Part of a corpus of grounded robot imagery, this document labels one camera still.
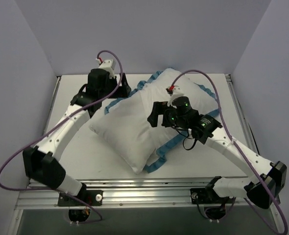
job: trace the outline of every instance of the white pillow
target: white pillow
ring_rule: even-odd
[[[90,129],[104,138],[136,174],[143,170],[152,153],[178,135],[175,130],[161,126],[162,116],[155,128],[150,126],[147,117],[151,114],[153,102],[169,100],[166,88],[179,74],[166,69],[155,81],[146,83],[141,91],[120,101],[119,108],[113,107],[103,118],[92,120]],[[207,114],[217,109],[216,101],[186,76],[182,76],[176,85],[199,113]]]

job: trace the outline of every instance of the black bracket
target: black bracket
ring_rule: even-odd
[[[210,198],[205,190],[205,188],[191,188],[190,198],[192,204],[232,204],[233,199],[227,198]]]
[[[90,206],[102,206],[103,191],[102,190],[87,190],[84,202]],[[75,201],[68,197],[64,193],[59,193],[57,205],[59,207],[77,207],[82,206],[78,201]]]
[[[116,79],[110,79],[110,93],[116,86],[117,86],[117,80]],[[117,98],[127,98],[129,96],[129,93],[131,92],[131,88],[128,85],[126,74],[123,73],[123,77],[121,79],[121,86],[114,92],[113,95],[109,97],[109,99],[117,99]]]

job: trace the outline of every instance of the blue pillow trim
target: blue pillow trim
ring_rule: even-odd
[[[129,93],[129,97],[133,96],[137,91],[140,91],[143,89],[143,87],[145,86],[146,83],[151,83],[154,80],[156,80],[158,78],[158,76],[162,73],[163,71],[157,71],[155,74],[153,74],[147,81],[140,81],[137,85],[137,88],[135,88],[134,90],[132,90]],[[206,88],[203,85],[199,85],[196,84],[200,87],[200,89],[204,90],[209,96],[211,96],[212,98],[214,98],[216,100],[216,96],[215,94],[209,89]],[[119,103],[120,101],[127,99],[127,98],[118,98],[116,100],[113,100],[108,106],[106,106],[104,108],[104,114],[108,114],[109,110],[111,107],[113,107],[114,105],[116,105],[117,103]],[[216,117],[217,115],[219,115],[219,110],[215,109],[211,112],[208,113],[208,115],[212,116],[212,117]],[[184,136],[187,135],[187,132],[183,131],[181,134],[183,134]],[[159,147],[156,150],[156,154],[159,157],[159,159],[157,161],[155,161],[154,163],[152,163],[151,165],[145,165],[144,166],[144,170],[148,173],[152,173],[154,171],[156,171],[157,169],[159,169],[165,162],[166,162],[166,154],[172,149],[174,148],[178,143],[180,143],[181,141],[184,140],[184,136],[178,134],[177,136],[175,136],[173,139],[169,140],[167,143],[165,143],[164,145],[162,145],[161,147]]]

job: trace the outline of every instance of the metal base frame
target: metal base frame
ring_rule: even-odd
[[[58,91],[61,78],[57,80],[52,106]],[[240,118],[241,126],[246,137],[248,147],[258,152],[254,138],[252,136],[248,122],[246,121],[241,107],[236,98],[230,75],[226,75],[226,80]],[[87,189],[100,189],[103,191],[102,208],[162,208],[162,207],[195,207],[191,203],[191,188],[203,188],[211,178],[187,178],[187,179],[150,179],[150,180],[83,180]],[[29,187],[42,186],[36,182],[30,182]],[[15,235],[18,231],[21,216],[24,210],[54,210],[62,209],[57,206],[59,194],[52,190],[43,191],[23,191],[17,200],[14,215],[8,230],[9,235]],[[243,199],[237,199],[237,205],[245,205]],[[201,205],[201,210],[211,205]],[[71,207],[72,209],[82,209],[83,206]],[[283,223],[278,211],[272,204],[270,207],[272,215],[279,231],[283,229]]]

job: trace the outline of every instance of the screw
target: screw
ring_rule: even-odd
[[[96,195],[96,201],[100,202],[102,200],[102,195],[101,194],[97,194]]]
[[[197,196],[198,196],[198,193],[196,193],[196,192],[193,192],[193,193],[192,193],[192,199],[196,199]]]

